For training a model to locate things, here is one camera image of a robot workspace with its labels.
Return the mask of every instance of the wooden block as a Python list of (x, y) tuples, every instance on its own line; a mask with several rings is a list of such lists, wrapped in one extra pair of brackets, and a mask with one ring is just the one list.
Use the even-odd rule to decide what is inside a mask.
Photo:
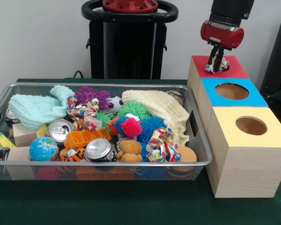
[(78, 166), (77, 180), (133, 180), (133, 171), (122, 166), (116, 166), (108, 171), (101, 171), (94, 166)]
[(10, 149), (7, 161), (30, 161), (29, 148), (28, 146)]
[(15, 145), (17, 147), (30, 146), (38, 137), (45, 136), (46, 125), (42, 125), (38, 131), (28, 130), (22, 123), (13, 124)]
[(267, 107), (213, 107), (207, 165), (216, 198), (274, 197), (281, 181), (281, 124)]
[(213, 106), (267, 107), (251, 80), (245, 78), (202, 78), (197, 105), (205, 132)]
[(7, 165), (12, 180), (34, 180), (34, 172), (29, 165)]
[(193, 55), (191, 57), (187, 86), (192, 90), (195, 99), (198, 96), (198, 90), (201, 78), (249, 78), (236, 56), (225, 56), (229, 61), (230, 69), (224, 73), (210, 74), (205, 70), (209, 56)]

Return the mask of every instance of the soccer ball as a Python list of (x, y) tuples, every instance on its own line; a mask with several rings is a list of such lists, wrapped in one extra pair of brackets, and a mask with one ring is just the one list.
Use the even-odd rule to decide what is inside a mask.
[(110, 102), (110, 105), (108, 106), (109, 107), (108, 110), (114, 115), (117, 114), (118, 110), (123, 105), (122, 99), (118, 96), (111, 96), (111, 97), (107, 98), (106, 100), (107, 100), (107, 102)]

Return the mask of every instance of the can lid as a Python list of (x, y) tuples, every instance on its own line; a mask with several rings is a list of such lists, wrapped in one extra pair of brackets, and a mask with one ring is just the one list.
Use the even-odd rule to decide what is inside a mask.
[(6, 116), (7, 119), (10, 119), (10, 120), (17, 120), (18, 119), (9, 108), (7, 108), (7, 110), (5, 112), (5, 116)]
[(51, 138), (57, 142), (64, 142), (68, 133), (72, 131), (72, 126), (64, 119), (56, 120), (49, 126), (49, 134)]
[(97, 138), (91, 141), (85, 150), (86, 157), (98, 159), (106, 156), (111, 150), (111, 143), (103, 138)]

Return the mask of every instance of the wire mesh basket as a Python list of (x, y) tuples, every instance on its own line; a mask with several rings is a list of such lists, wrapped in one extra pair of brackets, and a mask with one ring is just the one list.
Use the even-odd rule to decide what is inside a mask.
[[(4, 120), (10, 98), (15, 94), (49, 95), (58, 83), (15, 83), (0, 95), (0, 132), (8, 135)], [(82, 86), (108, 90), (111, 96), (121, 96), (126, 90), (175, 90), (184, 97), (184, 108), (190, 113), (186, 123), (186, 146), (193, 149), (198, 161), (193, 163), (119, 163), (119, 162), (37, 162), (0, 161), (0, 180), (195, 180), (203, 166), (212, 160), (206, 134), (198, 114), (192, 92), (183, 85), (129, 85), (129, 84), (61, 84), (78, 91)]]

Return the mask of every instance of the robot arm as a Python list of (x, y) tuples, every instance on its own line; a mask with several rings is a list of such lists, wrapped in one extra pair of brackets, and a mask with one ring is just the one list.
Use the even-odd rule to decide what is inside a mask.
[(213, 72), (218, 72), (224, 49), (237, 48), (243, 38), (242, 19), (248, 19), (254, 0), (214, 0), (209, 20), (201, 27), (201, 37), (214, 46), (208, 65), (214, 60)]

